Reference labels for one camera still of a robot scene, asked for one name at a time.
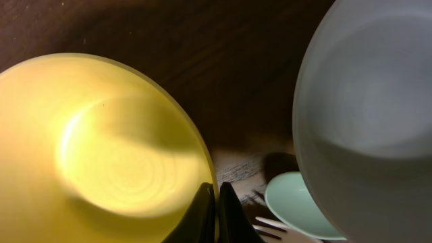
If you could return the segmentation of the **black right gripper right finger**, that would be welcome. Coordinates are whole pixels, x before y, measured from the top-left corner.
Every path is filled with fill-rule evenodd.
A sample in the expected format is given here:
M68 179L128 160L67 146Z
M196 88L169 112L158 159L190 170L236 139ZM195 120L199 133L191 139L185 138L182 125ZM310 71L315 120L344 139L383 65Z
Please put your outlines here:
M249 223L242 205L229 182L222 183L220 187L219 242L265 243Z

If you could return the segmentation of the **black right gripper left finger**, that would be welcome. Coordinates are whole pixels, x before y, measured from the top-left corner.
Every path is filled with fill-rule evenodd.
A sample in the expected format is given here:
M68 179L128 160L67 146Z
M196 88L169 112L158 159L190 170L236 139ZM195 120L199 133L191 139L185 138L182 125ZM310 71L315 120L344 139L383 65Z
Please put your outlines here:
M188 210L163 243L214 243L215 193L213 185L202 183Z

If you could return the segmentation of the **mint green plastic spoon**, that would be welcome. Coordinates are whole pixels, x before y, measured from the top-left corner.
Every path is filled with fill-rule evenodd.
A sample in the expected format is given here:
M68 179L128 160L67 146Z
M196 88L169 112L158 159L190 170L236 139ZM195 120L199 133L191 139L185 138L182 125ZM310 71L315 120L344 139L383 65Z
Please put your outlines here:
M346 239L325 218L297 171L274 177L267 184L265 202L280 221L307 236L320 240Z

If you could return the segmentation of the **yellow plastic bowl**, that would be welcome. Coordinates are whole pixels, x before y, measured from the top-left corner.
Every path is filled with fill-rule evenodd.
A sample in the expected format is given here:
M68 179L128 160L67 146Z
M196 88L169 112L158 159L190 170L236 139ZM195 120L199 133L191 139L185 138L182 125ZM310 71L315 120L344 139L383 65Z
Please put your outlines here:
M58 53L1 73L2 242L161 242L216 184L196 126L137 70Z

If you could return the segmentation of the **grey plastic bowl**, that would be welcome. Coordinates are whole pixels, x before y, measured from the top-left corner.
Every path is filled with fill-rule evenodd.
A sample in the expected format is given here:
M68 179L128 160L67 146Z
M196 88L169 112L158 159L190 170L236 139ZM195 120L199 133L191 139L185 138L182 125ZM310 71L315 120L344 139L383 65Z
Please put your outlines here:
M336 1L293 105L304 181L353 242L431 241L431 0Z

